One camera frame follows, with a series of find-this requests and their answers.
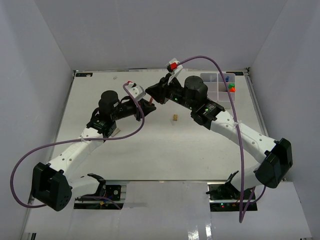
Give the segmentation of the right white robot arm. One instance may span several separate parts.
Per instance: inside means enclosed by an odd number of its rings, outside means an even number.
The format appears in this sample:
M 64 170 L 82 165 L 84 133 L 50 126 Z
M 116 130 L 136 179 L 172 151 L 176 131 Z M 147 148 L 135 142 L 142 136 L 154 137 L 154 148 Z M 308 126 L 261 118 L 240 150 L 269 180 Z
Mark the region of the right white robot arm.
M 293 165 L 291 143 L 282 138 L 277 141 L 262 135 L 243 123 L 236 122 L 220 104 L 208 98 L 208 87 L 199 76 L 189 76 L 184 84 L 168 76 L 146 89 L 157 103 L 171 100 L 191 110 L 191 118 L 200 126 L 216 132 L 241 146 L 257 165 L 232 173 L 224 184 L 211 187 L 207 194 L 212 200 L 237 200 L 244 190 L 264 185 L 275 189 Z

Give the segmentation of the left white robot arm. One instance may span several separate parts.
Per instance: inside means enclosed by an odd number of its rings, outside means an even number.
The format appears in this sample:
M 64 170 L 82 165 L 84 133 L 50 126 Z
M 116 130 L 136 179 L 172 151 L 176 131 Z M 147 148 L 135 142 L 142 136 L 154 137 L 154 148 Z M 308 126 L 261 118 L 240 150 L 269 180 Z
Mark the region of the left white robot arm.
M 48 163 L 38 163 L 33 168 L 32 196 L 59 212 L 67 206 L 72 197 L 71 175 L 76 168 L 117 128 L 116 121 L 134 116 L 141 121 L 144 116 L 156 110 L 154 104 L 144 99 L 146 92 L 135 86 L 129 95 L 118 98 L 117 92 L 107 90 L 101 94 L 98 107 L 92 112 L 90 121 L 79 138 L 59 156 Z

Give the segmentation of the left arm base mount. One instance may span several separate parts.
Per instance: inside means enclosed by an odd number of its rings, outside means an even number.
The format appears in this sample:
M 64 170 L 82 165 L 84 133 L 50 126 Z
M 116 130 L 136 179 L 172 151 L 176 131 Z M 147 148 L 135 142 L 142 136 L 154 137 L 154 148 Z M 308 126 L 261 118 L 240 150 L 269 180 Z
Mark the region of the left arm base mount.
M 79 197 L 75 200 L 75 210 L 121 210 L 126 199 L 125 185 L 106 185 L 98 197 L 94 194 Z

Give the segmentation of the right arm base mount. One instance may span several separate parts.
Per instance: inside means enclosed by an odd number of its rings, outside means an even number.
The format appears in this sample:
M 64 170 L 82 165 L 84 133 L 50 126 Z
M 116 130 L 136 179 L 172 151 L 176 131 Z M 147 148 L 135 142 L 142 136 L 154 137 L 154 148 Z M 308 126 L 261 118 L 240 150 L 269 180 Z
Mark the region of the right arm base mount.
M 221 192 L 219 188 L 223 184 L 211 183 L 208 184 L 208 190 L 206 194 L 209 198 L 209 207 L 212 213 L 214 212 L 238 212 L 240 210 L 240 193 L 235 193 L 234 195 L 228 194 L 226 192 Z M 248 202 L 248 199 L 253 192 L 253 188 L 246 189 L 244 191 L 243 198 L 243 210 Z M 257 203 L 253 203 L 256 200 L 256 194 L 252 195 L 250 205 L 246 209 L 249 212 L 258 211 Z

